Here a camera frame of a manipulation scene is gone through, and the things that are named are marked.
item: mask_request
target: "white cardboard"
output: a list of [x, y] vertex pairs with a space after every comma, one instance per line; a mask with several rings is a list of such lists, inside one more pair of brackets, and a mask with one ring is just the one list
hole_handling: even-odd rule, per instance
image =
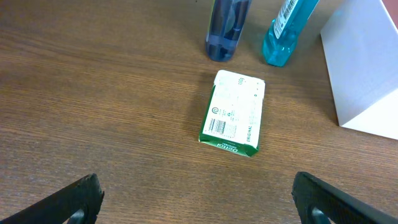
[[345, 0], [321, 31], [339, 124], [398, 139], [398, 30], [381, 0]]

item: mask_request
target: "soap bar box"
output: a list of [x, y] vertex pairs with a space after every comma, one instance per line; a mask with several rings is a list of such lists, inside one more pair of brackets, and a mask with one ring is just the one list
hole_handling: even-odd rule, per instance
[[242, 156], [259, 151], [266, 83], [220, 70], [214, 80], [199, 141]]

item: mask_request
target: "brown tabletop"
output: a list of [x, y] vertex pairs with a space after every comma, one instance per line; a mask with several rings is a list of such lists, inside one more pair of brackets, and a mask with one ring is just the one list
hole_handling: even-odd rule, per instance
[[[398, 216], [398, 141], [338, 126], [321, 1], [284, 68], [261, 57], [282, 1], [254, 0], [234, 58], [204, 53], [212, 0], [4, 0], [0, 219], [97, 173], [98, 223], [299, 223], [307, 171]], [[253, 158], [198, 142], [218, 70], [266, 81]]]

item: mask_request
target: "blue bottle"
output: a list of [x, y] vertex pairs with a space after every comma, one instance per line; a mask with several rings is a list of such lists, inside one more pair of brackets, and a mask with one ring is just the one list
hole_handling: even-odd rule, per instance
[[235, 53], [252, 0], [215, 0], [206, 35], [210, 59], [225, 62]]
[[279, 67], [285, 65], [318, 1], [285, 0], [264, 38], [262, 54], [268, 64]]

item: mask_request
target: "bottle label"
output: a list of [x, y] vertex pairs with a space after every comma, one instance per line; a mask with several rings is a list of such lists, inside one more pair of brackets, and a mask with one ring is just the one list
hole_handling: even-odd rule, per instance
[[285, 29], [286, 23], [289, 21], [298, 1], [299, 0], [285, 0], [285, 3], [282, 5], [274, 23], [274, 33], [277, 39], [279, 39], [282, 31]]

